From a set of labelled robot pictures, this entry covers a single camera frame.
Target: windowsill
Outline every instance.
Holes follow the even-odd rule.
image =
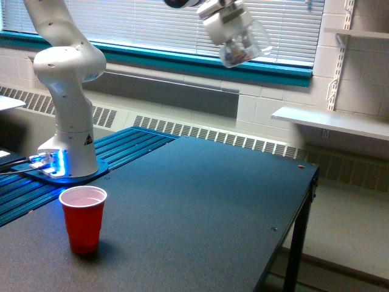
[[[0,46],[2,45],[35,49],[50,47],[50,44],[38,35],[15,32],[0,32]],[[312,69],[308,68],[247,62],[227,69],[216,58],[113,44],[93,43],[93,45],[105,54],[108,61],[236,82],[265,82],[308,87],[312,77]]]

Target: red cup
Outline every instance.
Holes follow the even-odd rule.
[[[60,195],[73,252],[89,254],[97,250],[106,197],[105,190],[92,186],[71,187]]]

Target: white shelf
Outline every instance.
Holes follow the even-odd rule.
[[[0,111],[8,110],[10,108],[18,108],[19,106],[24,105],[26,104],[20,100],[0,96]]]
[[[380,40],[389,40],[389,33],[383,32],[368,32],[366,30],[353,29],[324,29],[325,32],[337,33],[339,35],[350,35],[357,38],[375,38]]]
[[[389,141],[389,120],[310,106],[284,106],[273,119]]]

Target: radiator vent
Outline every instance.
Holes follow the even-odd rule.
[[[0,96],[11,97],[23,101],[23,107],[30,111],[49,114],[55,116],[54,104],[51,96],[45,96],[33,92],[18,90],[8,87],[0,87]],[[115,120],[117,111],[100,106],[93,107],[93,124],[105,128],[111,128]]]
[[[177,136],[191,136],[200,139],[272,153],[291,159],[301,159],[320,166],[320,177],[389,192],[389,164],[361,161],[357,156],[345,156],[320,150],[305,150],[268,139],[233,133],[214,128],[201,127],[168,120],[136,116],[134,126],[161,131]]]

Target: window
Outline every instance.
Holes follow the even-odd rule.
[[[66,0],[80,30],[92,41],[184,54],[218,56],[196,14],[163,0]],[[246,0],[272,40],[275,64],[313,67],[324,0]],[[3,29],[36,33],[22,0],[2,0]]]

